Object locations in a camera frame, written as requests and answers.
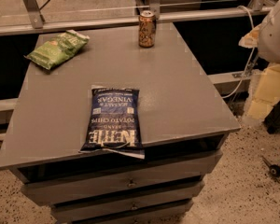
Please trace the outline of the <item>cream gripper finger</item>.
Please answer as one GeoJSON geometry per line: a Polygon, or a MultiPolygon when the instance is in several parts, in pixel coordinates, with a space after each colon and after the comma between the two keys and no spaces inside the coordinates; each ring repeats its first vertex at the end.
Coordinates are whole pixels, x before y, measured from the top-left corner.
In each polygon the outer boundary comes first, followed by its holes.
{"type": "Polygon", "coordinates": [[[259,26],[254,27],[249,33],[242,36],[238,45],[243,48],[252,49],[258,46],[259,26]]]}

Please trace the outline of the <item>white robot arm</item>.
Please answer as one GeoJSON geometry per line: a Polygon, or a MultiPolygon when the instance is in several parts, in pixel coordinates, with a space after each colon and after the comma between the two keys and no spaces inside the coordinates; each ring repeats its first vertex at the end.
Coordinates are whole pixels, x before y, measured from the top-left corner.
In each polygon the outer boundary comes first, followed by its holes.
{"type": "Polygon", "coordinates": [[[260,58],[269,63],[280,63],[280,0],[261,24],[240,39],[238,45],[257,48],[260,58]]]}

